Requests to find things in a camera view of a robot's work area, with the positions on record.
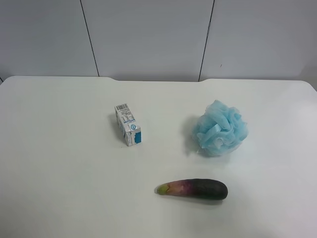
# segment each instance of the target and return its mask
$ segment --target green eggplant tip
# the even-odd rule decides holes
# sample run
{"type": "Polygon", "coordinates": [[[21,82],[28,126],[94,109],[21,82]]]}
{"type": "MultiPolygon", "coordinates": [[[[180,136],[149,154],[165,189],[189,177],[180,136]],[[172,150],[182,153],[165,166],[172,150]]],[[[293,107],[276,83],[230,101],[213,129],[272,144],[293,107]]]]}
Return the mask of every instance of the green eggplant tip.
{"type": "Polygon", "coordinates": [[[166,195],[169,186],[167,184],[163,184],[157,188],[157,192],[159,195],[166,195]]]}

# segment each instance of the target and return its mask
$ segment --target barcode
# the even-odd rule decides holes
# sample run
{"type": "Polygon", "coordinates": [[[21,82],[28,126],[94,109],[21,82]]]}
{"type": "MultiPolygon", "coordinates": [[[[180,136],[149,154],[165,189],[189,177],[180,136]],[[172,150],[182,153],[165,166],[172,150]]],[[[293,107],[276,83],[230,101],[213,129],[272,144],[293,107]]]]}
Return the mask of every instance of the barcode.
{"type": "Polygon", "coordinates": [[[119,106],[117,106],[117,110],[119,111],[119,110],[122,110],[122,109],[126,109],[126,108],[128,108],[128,105],[125,103],[125,104],[122,104],[122,105],[119,105],[119,106]]]}

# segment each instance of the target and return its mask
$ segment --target small carton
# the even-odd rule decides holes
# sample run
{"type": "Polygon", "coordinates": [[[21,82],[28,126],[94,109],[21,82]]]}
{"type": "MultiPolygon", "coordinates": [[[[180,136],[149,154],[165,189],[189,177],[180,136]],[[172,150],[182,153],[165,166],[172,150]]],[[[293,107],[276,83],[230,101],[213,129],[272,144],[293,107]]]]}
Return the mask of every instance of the small carton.
{"type": "Polygon", "coordinates": [[[135,145],[141,142],[141,128],[136,124],[127,104],[122,104],[114,107],[115,116],[119,124],[120,130],[124,136],[128,146],[135,145]]]}

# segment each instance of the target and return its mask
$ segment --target purple eggplant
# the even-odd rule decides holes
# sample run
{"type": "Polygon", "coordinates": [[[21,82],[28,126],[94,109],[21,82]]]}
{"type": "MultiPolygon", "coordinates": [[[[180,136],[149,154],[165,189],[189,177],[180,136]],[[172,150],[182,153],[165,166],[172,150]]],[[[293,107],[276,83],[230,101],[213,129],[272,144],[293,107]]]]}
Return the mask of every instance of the purple eggplant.
{"type": "Polygon", "coordinates": [[[194,178],[162,184],[157,187],[157,193],[159,195],[223,200],[228,195],[228,188],[217,180],[194,178]]]}

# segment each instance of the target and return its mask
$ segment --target white wall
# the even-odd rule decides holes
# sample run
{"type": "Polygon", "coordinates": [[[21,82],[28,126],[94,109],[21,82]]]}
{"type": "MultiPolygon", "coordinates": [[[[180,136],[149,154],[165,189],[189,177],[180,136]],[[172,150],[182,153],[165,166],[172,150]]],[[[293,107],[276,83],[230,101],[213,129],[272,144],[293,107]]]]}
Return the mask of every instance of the white wall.
{"type": "Polygon", "coordinates": [[[79,0],[2,0],[0,77],[97,76],[79,0]]]}
{"type": "Polygon", "coordinates": [[[316,0],[215,0],[201,80],[314,76],[316,0]]]}
{"type": "Polygon", "coordinates": [[[100,76],[198,81],[213,0],[83,0],[100,76]]]}

